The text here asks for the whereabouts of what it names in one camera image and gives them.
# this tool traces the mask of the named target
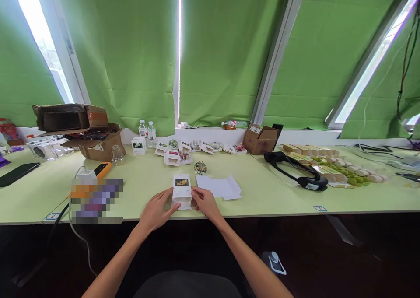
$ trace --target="hand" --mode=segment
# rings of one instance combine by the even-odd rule
[[[196,186],[191,186],[191,188],[192,205],[196,207],[196,210],[201,210],[215,225],[223,222],[224,218],[217,207],[213,193]]]
[[[150,234],[152,231],[163,226],[172,214],[176,212],[176,210],[181,206],[181,203],[176,203],[169,210],[165,211],[165,202],[173,191],[173,187],[162,191],[152,197],[152,199],[146,204],[146,207],[140,215],[140,221],[137,224],[137,226],[142,228],[140,230]]]

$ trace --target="orange device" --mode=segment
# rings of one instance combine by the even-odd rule
[[[108,173],[110,169],[111,169],[111,163],[103,162],[94,170],[94,172],[98,179],[102,179]]]

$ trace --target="black smartphone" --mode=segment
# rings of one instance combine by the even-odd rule
[[[0,177],[0,187],[9,186],[13,182],[19,180],[24,175],[31,172],[33,169],[40,166],[39,162],[31,163],[31,164],[23,164],[13,169],[9,173],[6,173],[2,177]]]

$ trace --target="pixelated area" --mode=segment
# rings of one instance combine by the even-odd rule
[[[117,224],[122,218],[106,217],[121,197],[123,179],[72,179],[71,220],[75,224]]]

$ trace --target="desk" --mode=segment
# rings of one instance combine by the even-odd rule
[[[41,224],[47,214],[63,202],[71,189],[71,178],[84,164],[80,152],[55,161],[35,158],[28,148],[7,154],[12,163],[0,168],[0,176],[24,163],[41,165],[9,186],[0,188],[0,224]]]
[[[348,149],[337,146],[346,160],[355,165],[369,165],[371,169],[383,168],[389,174],[395,174],[398,169],[385,164],[368,161],[351,153]],[[328,186],[324,192],[310,191],[299,186],[296,181],[276,170],[271,164],[264,160],[263,156],[253,156],[255,160],[264,165],[278,179],[290,187],[307,204],[323,206],[327,212],[324,214],[350,214],[350,213],[391,213],[391,212],[412,212],[420,211],[420,189],[402,188],[408,180],[393,176],[385,183],[371,183],[368,186],[355,189],[333,188]],[[290,164],[281,163],[281,168],[299,177],[304,176],[303,172],[298,171]]]
[[[193,164],[179,167],[167,166],[164,157],[157,156],[150,149],[146,155],[133,156],[130,146],[126,146],[126,163],[112,167],[107,174],[110,179],[124,179],[122,196],[111,206],[107,217],[121,217],[123,221],[137,221],[146,203],[156,193],[172,186],[173,175],[188,173],[193,185],[196,185],[196,174],[193,166],[202,160],[207,165],[207,174],[213,178],[225,178],[233,175],[242,189],[242,198],[224,200],[216,198],[220,212],[229,217],[267,217],[315,214],[317,211],[307,204],[285,183],[268,172],[252,155],[232,155],[217,152],[214,155],[201,152],[192,153]],[[60,213],[65,207],[64,201],[51,212]],[[171,219],[204,218],[201,211],[179,210]],[[68,212],[62,218],[68,221]]]

